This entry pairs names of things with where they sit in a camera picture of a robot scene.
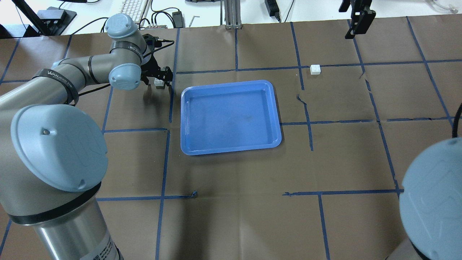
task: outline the light blue cover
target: light blue cover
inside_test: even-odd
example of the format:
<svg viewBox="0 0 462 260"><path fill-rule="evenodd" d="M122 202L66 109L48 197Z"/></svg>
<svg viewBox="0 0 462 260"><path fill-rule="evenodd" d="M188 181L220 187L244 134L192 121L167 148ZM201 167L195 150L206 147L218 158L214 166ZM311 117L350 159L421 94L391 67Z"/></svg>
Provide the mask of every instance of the light blue cover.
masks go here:
<svg viewBox="0 0 462 260"><path fill-rule="evenodd" d="M90 116L74 106L22 108L13 117L11 138L26 167L56 189L84 192L106 174L103 134Z"/></svg>
<svg viewBox="0 0 462 260"><path fill-rule="evenodd" d="M281 141L273 85L266 80L188 87L181 94L187 155L274 148Z"/></svg>
<svg viewBox="0 0 462 260"><path fill-rule="evenodd" d="M109 37L120 39L134 34L138 27L132 18L124 13L115 14L106 21L106 31Z"/></svg>
<svg viewBox="0 0 462 260"><path fill-rule="evenodd" d="M109 83L117 89L136 89L140 85L140 79L141 68L135 63L121 64L109 72Z"/></svg>
<svg viewBox="0 0 462 260"><path fill-rule="evenodd" d="M462 259L462 138L423 151L402 184L401 220L417 249L432 260Z"/></svg>

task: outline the black strap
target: black strap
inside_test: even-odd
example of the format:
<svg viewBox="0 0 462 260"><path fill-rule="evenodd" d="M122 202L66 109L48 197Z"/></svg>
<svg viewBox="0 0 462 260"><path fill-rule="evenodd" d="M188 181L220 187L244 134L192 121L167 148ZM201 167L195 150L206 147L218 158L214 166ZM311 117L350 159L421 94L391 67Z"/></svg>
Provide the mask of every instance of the black strap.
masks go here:
<svg viewBox="0 0 462 260"><path fill-rule="evenodd" d="M91 68L91 60L93 59L93 56L90 56L90 58L88 59L88 71L90 72L90 77L93 79L93 81L96 83L96 84L100 84L96 78L95 78L95 75L93 74L93 69Z"/></svg>
<svg viewBox="0 0 462 260"><path fill-rule="evenodd" d="M143 62L143 54L141 53L140 48L136 44L126 41L115 42L112 44L111 51L109 53L111 53L113 49L117 48L131 50L136 55L138 55L138 57L140 57L140 62Z"/></svg>
<svg viewBox="0 0 462 260"><path fill-rule="evenodd" d="M415 247L414 243L412 243L412 241L411 241L411 244L412 244L412 247L414 248L415 252L419 255L419 257L420 257L422 260L431 260L431 259L428 258L426 255L424 255L420 250L418 250L417 247Z"/></svg>
<svg viewBox="0 0 462 260"><path fill-rule="evenodd" d="M101 182L98 183L93 188L91 188L90 190L80 194L77 198L69 201L68 203L62 206L59 206L55 209L46 211L46 212L42 212L42 213L35 214L35 215L27 215L27 216L14 216L10 214L8 215L13 222L20 224L20 225L31 225L31 224L36 224L36 223L48 221L51 219L55 219L83 205L85 202L90 200L98 192L100 187L101 187Z"/></svg>
<svg viewBox="0 0 462 260"><path fill-rule="evenodd" d="M74 84L72 84L70 80L68 80L65 76L61 75L59 72L49 68L44 68L37 72L37 74L35 74L35 76L33 76L32 78L34 79L36 77L46 77L60 82L67 92L67 101L65 102L65 104L70 104L72 100L74 100L74 102L77 104L77 102L79 101L79 92L74 87Z"/></svg>
<svg viewBox="0 0 462 260"><path fill-rule="evenodd" d="M80 70L80 72L82 73L82 76L84 77L84 80L85 80L85 86L87 85L87 84L86 84L85 72L84 72L81 68L79 68L77 65L74 65L74 64L72 64L72 63L60 63L60 65L61 65L61 64L71 65L71 66L74 66L76 69Z"/></svg>

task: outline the grid line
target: grid line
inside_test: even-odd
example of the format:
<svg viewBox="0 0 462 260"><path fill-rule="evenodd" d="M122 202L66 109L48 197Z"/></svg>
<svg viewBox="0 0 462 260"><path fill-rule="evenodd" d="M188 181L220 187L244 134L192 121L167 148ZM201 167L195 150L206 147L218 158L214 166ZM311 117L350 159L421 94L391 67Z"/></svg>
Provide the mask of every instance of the grid line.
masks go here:
<svg viewBox="0 0 462 260"><path fill-rule="evenodd" d="M19 38L16 41L16 44L14 45L13 52L11 53L10 59L8 60L8 63L6 64L5 71L3 72L2 77L0 78L0 85L3 83L3 80L5 79L8 68L10 67L11 61L13 60L14 54L16 53L16 50L18 49L20 42L21 42L21 38ZM11 226L11 219L8 220L8 225L6 226L5 233L3 234L3 239L0 245L0 256L1 256L1 253L3 252L3 248L5 247L6 237L8 236L8 232L10 231L10 226Z"/></svg>
<svg viewBox="0 0 462 260"><path fill-rule="evenodd" d="M164 175L162 178L162 191L160 193L160 207L159 207L159 219L157 224L157 240L156 240L156 260L159 260L160 252L160 235L162 230L162 216L164 214L164 201L165 201L165 186L167 183L167 163L169 160L169 149L170 149L170 131L167 131L167 142L165 145L165 156L164 156Z"/></svg>
<svg viewBox="0 0 462 260"><path fill-rule="evenodd" d="M295 28L293 27L293 22L290 22L290 27L292 30L293 43L295 46L295 54L297 55L298 75L300 76L300 85L301 85L302 90L305 90L305 86L303 83L302 67L300 63L300 53L298 52L297 36L295 35ZM313 135L311 132L311 122L310 122L310 114L308 113L308 106L305 103L305 101L300 99L299 95L297 95L297 100L303 103L303 106L305 109L306 125L308 126L308 139L310 140L310 150L313 151Z"/></svg>
<svg viewBox="0 0 462 260"><path fill-rule="evenodd" d="M169 195L164 196L164 199L181 199L181 198L195 198L197 191L194 191L191 195ZM106 197L97 198L97 201L133 201L133 200L161 200L162 196L141 196L141 197Z"/></svg>
<svg viewBox="0 0 462 260"><path fill-rule="evenodd" d="M180 42L180 32L181 28L178 28L176 31L176 44L175 44L175 57L173 59L173 79L172 79L172 91L170 93L170 111L169 111L169 123L172 122L173 117L173 98L175 96L175 80L176 80L176 68L177 68L177 60L178 60L178 45Z"/></svg>
<svg viewBox="0 0 462 260"><path fill-rule="evenodd" d="M300 76L300 84L302 85L302 90L305 90L305 87L303 85L302 68L301 68L301 63L300 63L300 53L298 52L297 36L295 36L295 29L293 27L293 22L290 22L290 27L292 29L293 43L295 45L295 54L297 55L298 75Z"/></svg>
<svg viewBox="0 0 462 260"><path fill-rule="evenodd" d="M433 60L426 61L427 63L440 63L440 62L462 62L462 60ZM401 64L423 64L423 61L408 61L408 62L369 62L363 63L364 66L377 66L377 65L401 65ZM361 66L361 63L346 63L346 64L324 64L321 67L355 67ZM176 74L201 74L201 73L220 73L228 71L255 71L255 70L277 70L277 69L294 69L294 68L309 68L308 65L289 66L289 67L267 67L267 68L238 68L236 69L216 69L216 70L197 70L197 71L178 71Z"/></svg>
<svg viewBox="0 0 462 260"><path fill-rule="evenodd" d="M3 82L6 76L6 72L8 71L8 68L10 67L11 61L13 60L14 54L16 53L16 50L18 49L19 43L21 42L21 38L19 38L16 41L16 45L14 45L13 52L11 53L10 59L8 60L8 63L6 64L5 71L3 71L3 75L0 78L0 84Z"/></svg>
<svg viewBox="0 0 462 260"><path fill-rule="evenodd" d="M451 127L452 127L452 121L449 119L450 114L448 112L448 109L446 108L446 105L444 104L443 97L441 96L438 90L438 86L436 85L436 82L435 82L435 79L433 78L430 67L428 66L428 63L425 59L424 52L422 51L422 48L420 47L420 44L417 41L417 37L415 36L414 30L412 29L412 24L411 24L411 21L409 20L409 17L406 16L406 20L407 20L407 25L409 26L409 29L411 30L412 37L414 38L415 45L417 46L417 49L419 49L420 56L422 56L422 61L425 64L425 68L427 69L428 76L430 77L430 80L432 81L433 88L435 89L435 92L439 98L439 101L441 102L441 106L443 106L444 112L446 113L446 116L448 117L449 123L451 124Z"/></svg>
<svg viewBox="0 0 462 260"><path fill-rule="evenodd" d="M306 125L308 126L308 138L310 140L310 149L311 151L313 151L313 135L311 134L311 121L310 115L308 114L308 108L305 101L301 100L299 95L297 95L297 99L303 103L303 107L305 109Z"/></svg>
<svg viewBox="0 0 462 260"><path fill-rule="evenodd" d="M403 193L403 189L388 190L351 190L351 191L317 191L317 192L285 192L283 196L316 196L316 195L348 195L348 194L382 194L382 193Z"/></svg>
<svg viewBox="0 0 462 260"><path fill-rule="evenodd" d="M11 227L11 219L8 220L8 225L6 225L5 233L3 234L3 239L0 245L0 256L1 256L1 253L3 252L3 248L5 247L6 237L8 236L8 232L10 232L10 227Z"/></svg>
<svg viewBox="0 0 462 260"><path fill-rule="evenodd" d="M326 250L326 259L330 260L329 242L327 240L326 219L324 218L324 208L322 206L322 197L318 195L319 214L321 217L322 236L324 239L324 248Z"/></svg>
<svg viewBox="0 0 462 260"><path fill-rule="evenodd" d="M348 26L351 26L350 20L347 20L347 23L348 23ZM353 43L354 43L354 47L356 49L356 52L358 54L359 62L361 63L361 69L362 69L363 74L364 74L366 72L366 69L365 69L365 66L364 66L364 63L363 63L363 59L361 57L361 52L359 51L358 43L356 42L355 38L353 38ZM391 156L390 156L390 151L388 149L387 139L385 138L385 133L383 132L382 122L380 121L380 116L378 114L377 106L376 106L376 103L374 101L374 95L372 94L371 85L369 84L369 81L367 79L365 79L365 82L366 82L367 90L369 91L369 97L371 99L372 106L374 107L374 113L376 115L376 121L377 121L377 124L378 124L378 128L380 130L380 136L382 138L383 147L385 149L385 154L387 156L387 161L388 161L388 165L390 167L390 172L391 172L391 176L393 178L393 183L395 185L396 193L399 194L399 192L398 192L399 185L398 185L398 180L396 180L395 168L393 167L393 162L391 161Z"/></svg>
<svg viewBox="0 0 462 260"><path fill-rule="evenodd" d="M112 100L112 92L114 88L111 86L111 91L109 92L109 97L108 97L108 104L106 105L106 113L104 114L104 121L103 121L103 127L101 129L103 135L106 132L106 124L108 121L108 115L109 115L109 108L111 106L111 100Z"/></svg>
<svg viewBox="0 0 462 260"><path fill-rule="evenodd" d="M447 120L447 117L442 118L390 118L387 119L387 122L402 122L402 121L432 121L432 120Z"/></svg>

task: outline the black bracket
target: black bracket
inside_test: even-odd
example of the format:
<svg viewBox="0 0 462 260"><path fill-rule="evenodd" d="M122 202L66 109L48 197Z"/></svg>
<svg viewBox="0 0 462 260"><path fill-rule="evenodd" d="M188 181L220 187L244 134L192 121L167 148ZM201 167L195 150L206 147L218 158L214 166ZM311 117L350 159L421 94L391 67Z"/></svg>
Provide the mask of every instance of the black bracket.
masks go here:
<svg viewBox="0 0 462 260"><path fill-rule="evenodd" d="M162 42L158 40L158 37L145 34L143 35L143 38L146 41L146 44L151 47L152 50L154 48L162 47ZM170 67L164 67L161 69L157 64L156 58L154 58L154 55L151 54L149 61L141 65L141 80L146 85L149 85L148 77L154 77L156 79L162 80L165 82L165 85L170 87L170 82L173 80L173 72Z"/></svg>
<svg viewBox="0 0 462 260"><path fill-rule="evenodd" d="M353 39L357 34L365 34L369 29L376 12L371 10L372 0L343 0L339 12L351 10L351 24L345 39Z"/></svg>

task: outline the black cable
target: black cable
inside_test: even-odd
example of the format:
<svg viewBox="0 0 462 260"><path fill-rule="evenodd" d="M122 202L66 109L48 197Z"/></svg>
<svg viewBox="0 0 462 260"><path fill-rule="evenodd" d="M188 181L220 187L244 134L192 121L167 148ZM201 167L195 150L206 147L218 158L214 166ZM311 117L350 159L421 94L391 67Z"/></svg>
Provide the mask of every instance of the black cable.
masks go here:
<svg viewBox="0 0 462 260"><path fill-rule="evenodd" d="M77 31L71 33L71 35L78 33L80 30L82 30L82 29L84 29L85 27L89 26L91 23L94 23L94 22L96 22L96 21L98 21L98 20L101 20L101 19L108 19L108 18L109 18L109 17L100 17L100 18L98 18L98 19L94 19L93 21L91 21L91 22L85 24L84 26L82 26L82 27L81 27L80 29L78 29Z"/></svg>
<svg viewBox="0 0 462 260"><path fill-rule="evenodd" d="M166 46L162 46L162 47L160 47L160 48L158 48L158 49L155 49L155 50L153 50L153 51L151 51L151 52L145 54L145 55L143 56L143 58L148 57L149 55L153 54L153 53L156 52L156 51L160 51L160 50L162 50L162 49L165 49L165 48L167 48L167 47L172 46L173 44L175 44L175 41L173 41L173 40L164 40L164 43L170 43L170 44L167 44Z"/></svg>
<svg viewBox="0 0 462 260"><path fill-rule="evenodd" d="M104 21L104 24L103 24L103 26L101 27L101 31L100 31L100 32L104 32L104 28L105 28L105 26L106 26L106 22L107 22L107 21L108 21L107 19Z"/></svg>
<svg viewBox="0 0 462 260"><path fill-rule="evenodd" d="M154 10L154 8L152 7L152 2L154 2L154 0L151 1L151 11L153 12L160 12L160 11L165 11L165 10L168 10L168 9L176 9L177 11L180 11L180 9L176 8L176 7L168 7L166 9L162 9L162 10L159 10L159 11L156 11Z"/></svg>
<svg viewBox="0 0 462 260"><path fill-rule="evenodd" d="M106 84L106 85L104 85L104 86L102 86L102 87L97 87L97 88L92 89L92 90L89 90L89 91L87 91L87 92L80 93L80 94L79 94L79 97L81 97L81 96L83 96L83 95L87 95L87 94L93 93L93 92L98 91L98 90L101 90L101 89L103 89L103 88L107 88L107 87L109 87L110 85L111 85L111 84Z"/></svg>
<svg viewBox="0 0 462 260"><path fill-rule="evenodd" d="M287 12L287 16L286 16L286 19L284 20L284 22L287 22L287 18L289 17L289 14L290 14L290 10L292 10L292 6L293 6L293 3L295 2L295 0L292 0L292 3L290 5L290 8L289 8L289 11Z"/></svg>
<svg viewBox="0 0 462 260"><path fill-rule="evenodd" d="M19 13L18 7L17 7L17 6L15 6L15 7L16 7L16 11L18 12L19 19L21 19L21 23L22 23L23 26L24 26L24 30L27 31L26 25L25 25L24 22L23 22L23 18L21 17L21 14Z"/></svg>
<svg viewBox="0 0 462 260"><path fill-rule="evenodd" d="M140 23L138 24L138 30L141 30L141 23L143 23L143 21L146 20L146 22L149 24L149 27L151 27L151 22L149 21L148 18L143 18L140 20Z"/></svg>
<svg viewBox="0 0 462 260"><path fill-rule="evenodd" d="M152 22L153 24L155 24L155 25L157 24L157 15L160 14L160 13L165 14L165 15L170 19L170 22L172 22L173 27L174 27L174 28L176 27L176 26L175 26L175 22L173 21L173 17L172 17L169 13L164 12L164 11L152 13L152 15L151 15L151 22Z"/></svg>
<svg viewBox="0 0 462 260"><path fill-rule="evenodd" d="M462 114L462 104L459 106L459 109L457 109L456 117L454 118L454 123L452 125L452 138L457 137L457 128L459 126L459 119L461 118Z"/></svg>

